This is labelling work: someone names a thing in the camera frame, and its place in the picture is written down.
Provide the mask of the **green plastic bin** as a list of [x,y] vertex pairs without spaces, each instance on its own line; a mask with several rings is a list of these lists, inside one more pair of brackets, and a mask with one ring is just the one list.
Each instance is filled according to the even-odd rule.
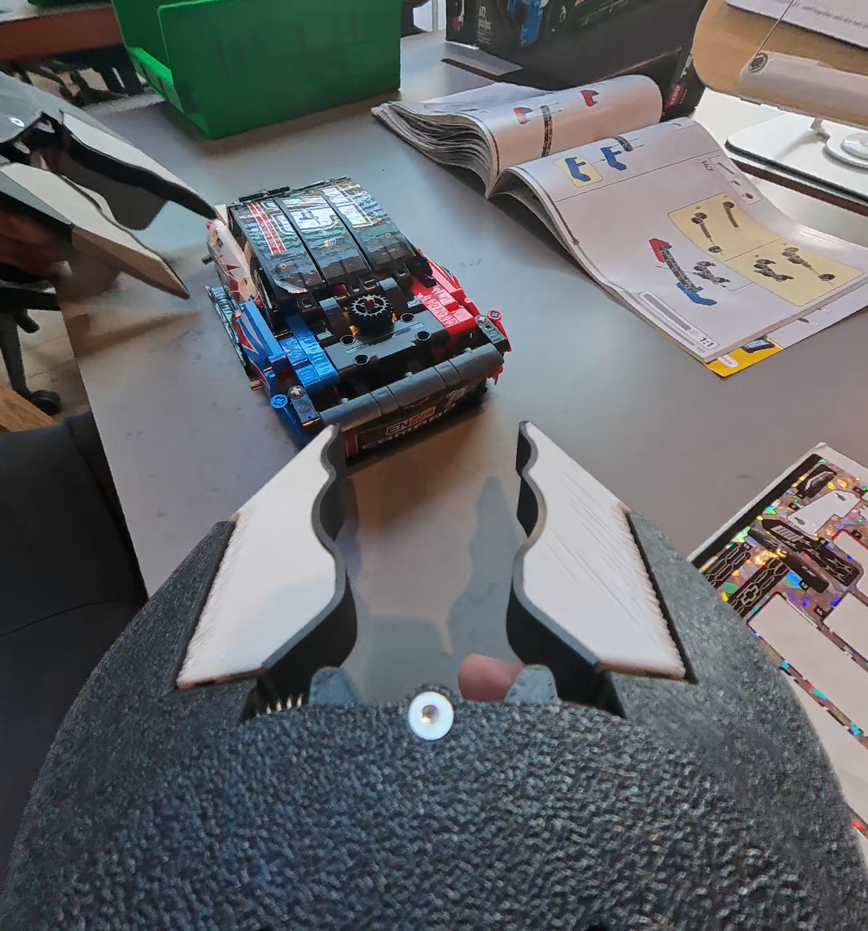
[[396,91],[401,1],[114,1],[135,69],[218,139]]

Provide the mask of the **toy brick race car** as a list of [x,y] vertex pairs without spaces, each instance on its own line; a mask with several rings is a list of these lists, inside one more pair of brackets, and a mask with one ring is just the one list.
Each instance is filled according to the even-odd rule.
[[347,459],[477,400],[510,340],[356,180],[261,191],[207,223],[209,298],[252,388],[309,442],[340,428]]

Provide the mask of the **grey desk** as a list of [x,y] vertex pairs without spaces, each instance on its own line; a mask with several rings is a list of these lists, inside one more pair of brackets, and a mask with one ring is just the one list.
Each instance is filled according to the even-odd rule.
[[[152,95],[91,114],[212,203],[359,180],[405,235],[502,312],[512,352],[480,405],[354,464],[338,537],[358,610],[350,676],[370,700],[512,658],[518,425],[530,420],[690,554],[824,441],[868,467],[868,309],[727,379],[599,289],[514,199],[483,197],[371,114],[376,100],[207,142]],[[204,225],[142,233],[190,301],[123,276],[64,319],[148,593],[295,452],[209,304]]]

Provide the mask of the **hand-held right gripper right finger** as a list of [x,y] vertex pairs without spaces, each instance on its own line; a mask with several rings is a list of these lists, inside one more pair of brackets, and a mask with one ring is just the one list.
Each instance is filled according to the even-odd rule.
[[560,699],[618,703],[611,673],[683,681],[670,621],[620,500],[530,422],[519,427],[509,643]]

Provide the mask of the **adjoining white desk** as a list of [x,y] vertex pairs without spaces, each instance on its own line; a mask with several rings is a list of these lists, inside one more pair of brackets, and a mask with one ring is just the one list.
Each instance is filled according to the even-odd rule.
[[847,162],[842,140],[856,128],[707,91],[696,120],[732,161],[765,181],[868,219],[868,164]]

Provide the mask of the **person's left hand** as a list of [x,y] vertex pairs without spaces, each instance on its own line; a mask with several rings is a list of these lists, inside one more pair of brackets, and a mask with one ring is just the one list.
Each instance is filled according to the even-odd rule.
[[1,207],[0,263],[51,282],[71,277],[64,243],[38,223]]

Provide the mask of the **black office chair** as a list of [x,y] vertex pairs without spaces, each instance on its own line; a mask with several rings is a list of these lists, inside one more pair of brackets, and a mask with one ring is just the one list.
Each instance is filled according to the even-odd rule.
[[19,332],[38,332],[31,310],[60,311],[55,289],[27,273],[0,264],[0,351],[11,388],[47,415],[62,409],[60,396],[50,390],[31,391],[25,379]]

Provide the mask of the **black toy car box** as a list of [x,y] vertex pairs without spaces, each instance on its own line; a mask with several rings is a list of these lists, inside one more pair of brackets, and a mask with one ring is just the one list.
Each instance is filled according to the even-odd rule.
[[704,1],[448,1],[445,61],[546,90],[652,78],[666,119],[692,114],[704,85],[692,42]]

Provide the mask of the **wooden-edged table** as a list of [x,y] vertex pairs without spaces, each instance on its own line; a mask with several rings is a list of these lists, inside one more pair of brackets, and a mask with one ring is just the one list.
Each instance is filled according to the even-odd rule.
[[0,1],[0,65],[122,43],[109,2],[38,7],[24,1]]

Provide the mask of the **wooden document stand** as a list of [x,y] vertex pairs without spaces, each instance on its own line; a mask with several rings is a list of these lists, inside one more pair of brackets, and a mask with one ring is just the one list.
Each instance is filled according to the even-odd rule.
[[710,89],[783,112],[856,128],[841,146],[868,164],[868,49],[708,1],[696,26],[693,64]]

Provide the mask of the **open instruction booklet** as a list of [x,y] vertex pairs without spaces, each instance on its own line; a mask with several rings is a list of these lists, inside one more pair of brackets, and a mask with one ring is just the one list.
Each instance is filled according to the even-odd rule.
[[721,377],[868,306],[868,249],[796,224],[659,87],[491,84],[373,115],[514,196],[583,270]]

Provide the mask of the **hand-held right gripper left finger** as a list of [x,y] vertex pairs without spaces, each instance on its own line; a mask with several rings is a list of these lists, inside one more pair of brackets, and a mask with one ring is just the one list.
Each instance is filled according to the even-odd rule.
[[307,689],[353,649],[357,614],[336,537],[346,476],[338,426],[319,436],[235,514],[176,686],[261,676]]

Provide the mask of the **holographic sticker sheet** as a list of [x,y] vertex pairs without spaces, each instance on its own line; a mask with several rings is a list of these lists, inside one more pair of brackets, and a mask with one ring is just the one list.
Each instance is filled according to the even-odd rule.
[[689,561],[789,677],[868,842],[868,468],[817,445]]

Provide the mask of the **printed instruction sheet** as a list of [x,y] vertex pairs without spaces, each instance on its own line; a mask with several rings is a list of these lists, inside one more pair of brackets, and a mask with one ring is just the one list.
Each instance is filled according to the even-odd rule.
[[730,6],[868,49],[868,1],[729,1]]

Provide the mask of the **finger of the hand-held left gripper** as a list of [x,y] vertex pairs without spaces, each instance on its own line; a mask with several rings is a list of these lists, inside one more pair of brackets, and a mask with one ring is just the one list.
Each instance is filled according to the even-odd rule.
[[71,181],[8,161],[0,165],[0,195],[10,208],[48,229],[69,254],[102,260],[156,289],[188,298],[188,289],[168,262],[106,216]]
[[205,219],[215,217],[215,209],[183,180],[84,114],[64,112],[63,128],[64,152],[55,157],[55,167],[100,194],[123,226],[145,229],[169,202]]

